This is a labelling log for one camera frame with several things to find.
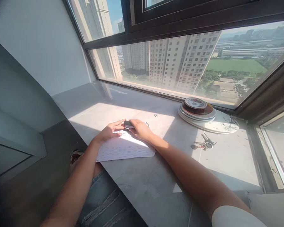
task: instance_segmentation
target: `left hand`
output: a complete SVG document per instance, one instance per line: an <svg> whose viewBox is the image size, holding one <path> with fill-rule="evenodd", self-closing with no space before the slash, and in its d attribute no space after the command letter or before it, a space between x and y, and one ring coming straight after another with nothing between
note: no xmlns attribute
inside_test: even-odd
<svg viewBox="0 0 284 227"><path fill-rule="evenodd" d="M113 132L116 130L125 129L124 124L122 124L122 122L124 122L125 120L126 119L122 119L108 124L101 132L99 132L98 135L95 136L95 138L93 138L92 141L103 143L104 141L107 141L111 138L122 136L122 133L113 133Z"/></svg>

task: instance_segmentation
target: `right hand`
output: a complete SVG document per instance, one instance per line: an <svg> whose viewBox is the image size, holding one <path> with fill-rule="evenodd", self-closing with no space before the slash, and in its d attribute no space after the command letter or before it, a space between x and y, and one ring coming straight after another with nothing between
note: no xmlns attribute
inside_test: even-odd
<svg viewBox="0 0 284 227"><path fill-rule="evenodd" d="M149 142L154 136L154 133L149 129L149 127L142 121L138 119L129 120L135 128L129 129L136 137Z"/></svg>

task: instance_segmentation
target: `gray marble surface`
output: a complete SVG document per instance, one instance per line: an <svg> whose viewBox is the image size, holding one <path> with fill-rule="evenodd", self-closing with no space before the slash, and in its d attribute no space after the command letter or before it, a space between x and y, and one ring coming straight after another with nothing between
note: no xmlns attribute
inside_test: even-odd
<svg viewBox="0 0 284 227"><path fill-rule="evenodd" d="M155 134L210 169L243 200L246 191L261 191L244 121L239 120L240 129L233 134L206 133L212 141L218 141L213 149L192 150L194 141L203 141L204 131L178 115L179 102L100 81L52 98L86 144L110 122L140 119ZM158 152L150 158L102 165L149 226L210 226L205 213L181 190Z"/></svg>

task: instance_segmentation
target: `plate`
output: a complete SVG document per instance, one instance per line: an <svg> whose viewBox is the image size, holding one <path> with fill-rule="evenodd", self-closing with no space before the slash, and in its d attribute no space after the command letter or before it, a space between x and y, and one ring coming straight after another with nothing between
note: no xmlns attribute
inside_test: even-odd
<svg viewBox="0 0 284 227"><path fill-rule="evenodd" d="M234 133L239 129L238 122L234 117L229 116L219 110L216 110L216 117L210 121L197 121L186 117L180 109L178 114L180 117L197 128L218 134Z"/></svg>
<svg viewBox="0 0 284 227"><path fill-rule="evenodd" d="M212 108L212 112L209 113L209 114L206 114L206 115L203 115L203 114L195 114L195 113L192 113L192 112L189 112L187 111L185 108L183 108L183 106L181 105L180 106L181 110L183 110L183 112L185 112L186 114L194 117L194 118L198 118L198 119L211 119L213 117L216 116L216 110L214 108Z"/></svg>
<svg viewBox="0 0 284 227"><path fill-rule="evenodd" d="M204 102L203 100L198 99L198 98L193 98L193 97L185 99L185 103L190 108L194 108L194 109L204 109L207 106L207 103Z"/></svg>
<svg viewBox="0 0 284 227"><path fill-rule="evenodd" d="M210 118L210 119L195 118L195 117L192 117L192 116L187 115L187 114L181 109L181 107L179 108L179 110L180 110L180 112L181 112L185 117L187 117L187 118L189 118L189 119L191 119L191 120L195 120L195 121L210 121L210 120L214 119L214 117L213 117L213 118Z"/></svg>

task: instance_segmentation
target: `paper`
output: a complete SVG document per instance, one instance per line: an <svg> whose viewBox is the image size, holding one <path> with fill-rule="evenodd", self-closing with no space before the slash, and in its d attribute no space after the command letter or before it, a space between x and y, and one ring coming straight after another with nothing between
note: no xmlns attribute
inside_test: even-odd
<svg viewBox="0 0 284 227"><path fill-rule="evenodd" d="M131 132L116 131L122 136L102 144L96 162L129 158L153 157L156 150L147 142L137 139Z"/></svg>

